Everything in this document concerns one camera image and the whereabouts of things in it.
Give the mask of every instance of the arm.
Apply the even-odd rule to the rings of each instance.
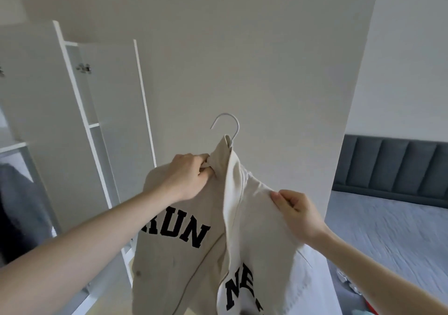
[[[333,233],[303,193],[271,194],[294,235],[341,269],[381,315],[448,315],[448,307]]]
[[[208,155],[176,155],[164,182],[0,269],[0,314],[53,314],[170,204],[196,196],[213,174]]]

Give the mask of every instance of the bed frame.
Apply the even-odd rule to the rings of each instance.
[[[448,143],[345,135],[332,189],[448,209]]]

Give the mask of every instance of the person's left hand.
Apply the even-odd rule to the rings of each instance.
[[[214,173],[211,167],[199,170],[207,158],[208,154],[176,154],[161,184],[173,203],[192,199],[204,188]]]

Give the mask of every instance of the gray bed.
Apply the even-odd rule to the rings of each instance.
[[[448,304],[447,190],[448,144],[345,136],[325,221]],[[362,297],[329,265],[343,314],[365,310]]]

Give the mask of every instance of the hanger hook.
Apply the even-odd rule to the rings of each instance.
[[[224,112],[221,113],[220,115],[218,115],[215,119],[215,121],[213,122],[213,124],[210,126],[210,130],[213,128],[213,126],[216,124],[216,122],[218,121],[218,119],[222,116],[222,115],[229,115],[231,116],[236,122],[237,122],[237,131],[235,132],[235,134],[233,135],[233,137],[230,139],[230,146],[233,145],[233,139],[235,139],[235,137],[237,136],[238,132],[240,131],[240,122],[238,121],[238,119],[230,113]]]

